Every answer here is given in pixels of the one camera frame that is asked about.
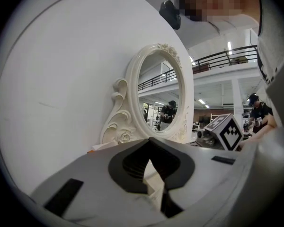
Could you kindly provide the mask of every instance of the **black slot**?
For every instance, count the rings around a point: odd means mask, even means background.
[[[169,196],[169,193],[166,189],[164,189],[164,193],[162,196],[161,203],[161,212],[167,217],[171,218],[181,213],[183,209],[181,209]]]
[[[222,162],[225,164],[229,164],[229,165],[233,165],[235,163],[235,159],[218,157],[218,156],[213,157],[212,160]]]
[[[76,179],[68,180],[63,187],[44,205],[44,208],[61,217],[77,195],[82,181]]]

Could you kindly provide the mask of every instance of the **man in black cap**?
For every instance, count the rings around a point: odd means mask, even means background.
[[[268,114],[272,114],[272,109],[266,105],[266,103],[259,100],[259,96],[255,93],[249,97],[249,106],[252,106],[253,109],[249,115],[248,126],[254,121],[253,133],[256,134],[267,125]]]
[[[169,105],[163,106],[161,109],[161,131],[165,130],[171,124],[176,115],[176,102],[170,101]]]

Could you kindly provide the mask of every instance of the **white column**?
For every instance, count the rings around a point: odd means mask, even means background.
[[[238,79],[232,79],[231,83],[232,83],[232,94],[233,94],[233,116],[238,122],[238,125],[240,126],[240,128],[243,128],[242,114],[244,110],[243,110],[243,105],[242,105],[239,81]]]

